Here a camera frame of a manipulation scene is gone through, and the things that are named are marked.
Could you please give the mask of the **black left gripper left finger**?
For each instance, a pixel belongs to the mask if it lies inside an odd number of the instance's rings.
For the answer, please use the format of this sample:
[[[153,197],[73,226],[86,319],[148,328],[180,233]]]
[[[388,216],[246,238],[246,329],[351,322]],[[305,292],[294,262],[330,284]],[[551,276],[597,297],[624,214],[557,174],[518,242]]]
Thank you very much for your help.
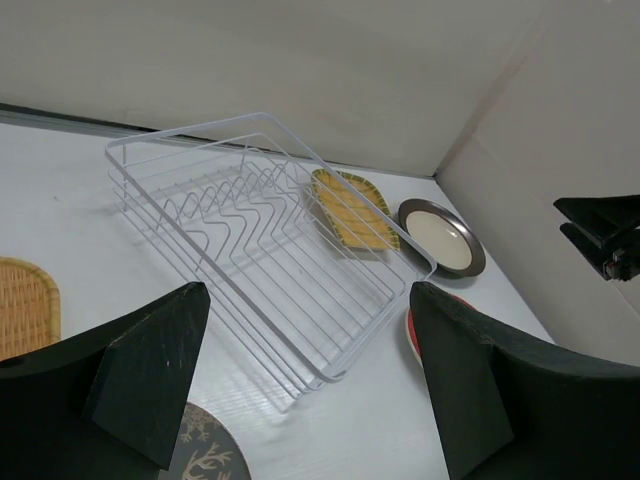
[[[190,282],[1,363],[4,479],[156,479],[169,468],[209,316]]]

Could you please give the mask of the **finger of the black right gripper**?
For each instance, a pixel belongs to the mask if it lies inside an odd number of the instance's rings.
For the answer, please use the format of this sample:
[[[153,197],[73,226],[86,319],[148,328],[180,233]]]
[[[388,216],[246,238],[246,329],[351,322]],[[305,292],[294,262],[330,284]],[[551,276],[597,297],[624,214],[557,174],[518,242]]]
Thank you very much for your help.
[[[567,219],[560,231],[605,280],[639,275],[639,195],[565,197],[553,206]]]

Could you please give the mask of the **cream plate with brown rim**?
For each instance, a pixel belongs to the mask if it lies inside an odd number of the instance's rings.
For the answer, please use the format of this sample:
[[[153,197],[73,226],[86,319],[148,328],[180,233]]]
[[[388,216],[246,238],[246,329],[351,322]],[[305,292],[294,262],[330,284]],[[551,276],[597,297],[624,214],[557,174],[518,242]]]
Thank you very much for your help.
[[[486,254],[481,242],[444,206],[421,198],[406,199],[398,207],[397,220],[448,275],[473,278],[484,272]]]

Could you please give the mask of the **yellow green-rimmed square plate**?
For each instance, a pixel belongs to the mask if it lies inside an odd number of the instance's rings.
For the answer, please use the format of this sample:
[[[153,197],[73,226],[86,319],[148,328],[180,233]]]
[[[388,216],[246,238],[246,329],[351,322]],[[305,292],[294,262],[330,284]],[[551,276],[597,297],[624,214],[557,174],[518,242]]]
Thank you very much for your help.
[[[384,215],[391,217],[391,212],[380,191],[369,180],[344,171],[332,175],[326,169],[314,170],[311,174],[313,193],[340,242],[353,249],[399,251],[401,245],[396,230],[348,190],[337,176],[342,177]]]

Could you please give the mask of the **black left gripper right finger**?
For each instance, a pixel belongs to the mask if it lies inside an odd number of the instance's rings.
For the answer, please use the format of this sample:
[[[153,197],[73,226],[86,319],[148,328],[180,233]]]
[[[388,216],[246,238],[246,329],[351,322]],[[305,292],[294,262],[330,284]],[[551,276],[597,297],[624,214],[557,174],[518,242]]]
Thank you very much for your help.
[[[639,370],[496,320],[428,282],[410,309],[453,479],[635,479]]]

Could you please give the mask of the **red plate with teal flower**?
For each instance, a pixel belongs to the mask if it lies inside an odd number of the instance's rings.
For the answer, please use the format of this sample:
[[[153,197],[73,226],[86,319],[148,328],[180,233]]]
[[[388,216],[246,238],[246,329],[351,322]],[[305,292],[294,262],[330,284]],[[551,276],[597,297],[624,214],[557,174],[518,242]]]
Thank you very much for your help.
[[[470,304],[469,302],[467,302],[466,300],[462,299],[461,297],[455,296],[455,298],[457,300],[459,300],[461,303],[463,303],[464,305],[466,305],[467,307],[470,307],[472,310],[477,311],[477,309]],[[420,370],[423,370],[423,362],[422,362],[422,357],[421,357],[421,352],[419,349],[419,344],[418,344],[418,339],[417,339],[417,335],[416,335],[416,331],[415,331],[415,327],[414,327],[414,320],[413,320],[413,314],[412,314],[412,310],[409,307],[407,309],[407,313],[406,313],[406,319],[404,322],[404,329],[405,329],[405,333],[406,333],[406,337],[407,337],[407,341],[410,345],[411,351],[413,353],[413,356],[416,359],[416,362],[420,368]],[[452,365],[456,365],[457,368],[463,368],[464,367],[460,367],[461,363],[460,363],[460,359],[455,358],[455,362],[452,360],[451,361]]]

